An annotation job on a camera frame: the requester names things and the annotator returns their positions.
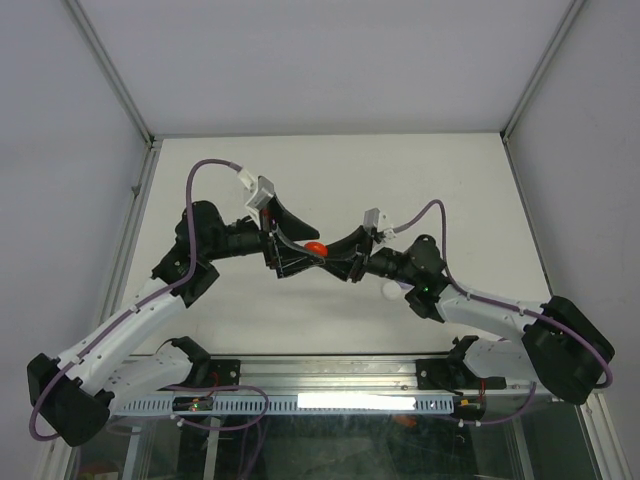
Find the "orange round case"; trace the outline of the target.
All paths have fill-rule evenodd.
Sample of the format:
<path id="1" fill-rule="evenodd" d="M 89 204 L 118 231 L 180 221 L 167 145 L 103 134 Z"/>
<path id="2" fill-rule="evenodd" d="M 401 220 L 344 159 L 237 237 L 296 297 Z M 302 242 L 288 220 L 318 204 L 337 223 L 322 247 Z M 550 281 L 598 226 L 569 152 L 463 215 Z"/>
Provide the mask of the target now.
<path id="1" fill-rule="evenodd" d="M 309 252 L 321 257 L 327 257 L 329 255 L 327 246 L 318 241 L 307 242 L 304 244 L 304 248 Z"/>

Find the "white charging case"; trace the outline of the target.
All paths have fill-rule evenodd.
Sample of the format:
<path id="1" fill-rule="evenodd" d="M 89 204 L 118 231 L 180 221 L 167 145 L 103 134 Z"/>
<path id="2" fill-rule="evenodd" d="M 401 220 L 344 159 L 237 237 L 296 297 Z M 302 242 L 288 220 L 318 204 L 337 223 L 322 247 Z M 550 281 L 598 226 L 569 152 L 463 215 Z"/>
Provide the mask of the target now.
<path id="1" fill-rule="evenodd" d="M 382 285 L 381 293 L 386 300 L 394 301 L 402 296 L 402 287 L 395 281 L 388 281 Z"/>

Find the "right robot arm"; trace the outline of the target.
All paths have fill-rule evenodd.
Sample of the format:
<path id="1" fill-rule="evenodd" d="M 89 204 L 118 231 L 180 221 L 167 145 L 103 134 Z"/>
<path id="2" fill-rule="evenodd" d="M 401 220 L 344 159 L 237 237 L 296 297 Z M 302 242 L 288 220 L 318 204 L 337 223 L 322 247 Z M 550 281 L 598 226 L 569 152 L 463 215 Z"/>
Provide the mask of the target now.
<path id="1" fill-rule="evenodd" d="M 508 377 L 581 405 L 612 384 L 615 350 L 571 300 L 516 301 L 477 291 L 453 278 L 444 246 L 432 236 L 418 236 L 403 252 L 376 249 L 378 238 L 360 228 L 315 251 L 327 272 L 348 282 L 370 274 L 408 286 L 405 301 L 420 318 L 486 332 L 460 339 L 450 351 L 447 374 L 455 385 Z"/>

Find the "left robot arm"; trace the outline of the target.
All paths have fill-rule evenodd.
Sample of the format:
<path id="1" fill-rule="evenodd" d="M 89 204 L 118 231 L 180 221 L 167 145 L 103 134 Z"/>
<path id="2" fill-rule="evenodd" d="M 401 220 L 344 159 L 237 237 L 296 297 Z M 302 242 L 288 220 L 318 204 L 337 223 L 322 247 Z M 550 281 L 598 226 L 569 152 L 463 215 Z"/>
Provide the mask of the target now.
<path id="1" fill-rule="evenodd" d="M 70 446 L 95 436 L 109 418 L 115 395 L 107 377 L 161 324 L 193 304 L 218 278 L 215 259 L 261 252 L 265 227 L 277 226 L 292 241 L 317 240 L 319 232 L 288 212 L 277 198 L 258 210 L 258 218 L 224 223 L 209 201 L 187 204 L 176 226 L 174 246 L 153 269 L 148 294 L 112 316 L 99 329 L 55 358 L 44 353 L 27 365 L 33 412 L 31 436 L 44 440 L 36 421 L 43 418 Z"/>

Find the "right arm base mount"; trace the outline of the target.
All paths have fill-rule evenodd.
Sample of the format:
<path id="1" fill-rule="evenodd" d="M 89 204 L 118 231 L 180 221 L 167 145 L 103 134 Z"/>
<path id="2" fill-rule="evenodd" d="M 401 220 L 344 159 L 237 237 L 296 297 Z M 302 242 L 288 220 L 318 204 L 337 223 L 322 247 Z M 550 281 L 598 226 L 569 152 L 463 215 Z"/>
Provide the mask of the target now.
<path id="1" fill-rule="evenodd" d="M 443 390 L 461 395 L 464 383 L 463 364 L 449 358 L 422 358 L 415 361 L 419 390 Z"/>

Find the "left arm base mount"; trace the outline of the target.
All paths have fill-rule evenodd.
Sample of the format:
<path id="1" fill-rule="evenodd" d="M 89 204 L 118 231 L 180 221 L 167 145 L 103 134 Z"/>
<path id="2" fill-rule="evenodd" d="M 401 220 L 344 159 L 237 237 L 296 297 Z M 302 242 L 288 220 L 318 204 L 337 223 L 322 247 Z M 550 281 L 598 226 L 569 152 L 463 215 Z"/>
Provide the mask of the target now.
<path id="1" fill-rule="evenodd" d="M 209 358 L 198 361 L 184 381 L 171 385 L 170 389 L 212 390 L 214 387 L 237 385 L 241 375 L 239 359 Z"/>

